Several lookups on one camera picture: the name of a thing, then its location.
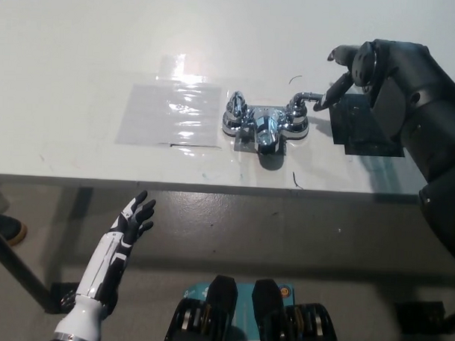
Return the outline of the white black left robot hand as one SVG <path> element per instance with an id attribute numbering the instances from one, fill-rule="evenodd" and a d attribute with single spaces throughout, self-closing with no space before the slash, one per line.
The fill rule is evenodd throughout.
<path id="1" fill-rule="evenodd" d="M 134 244 L 153 226 L 155 204 L 155 200 L 147 199 L 145 190 L 130 200 L 99 240 L 78 285 L 76 295 L 99 302 L 108 315 L 116 307 L 120 281 Z"/>

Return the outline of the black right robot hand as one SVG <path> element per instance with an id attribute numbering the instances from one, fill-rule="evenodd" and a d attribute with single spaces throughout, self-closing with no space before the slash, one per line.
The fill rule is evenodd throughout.
<path id="1" fill-rule="evenodd" d="M 319 99 L 314 111 L 333 106 L 357 86 L 383 133 L 393 141 L 417 114 L 426 113 L 420 124 L 428 126 L 429 136 L 440 135 L 455 145 L 455 82 L 426 46 L 377 39 L 361 46 L 337 46 L 327 60 L 347 71 Z"/>

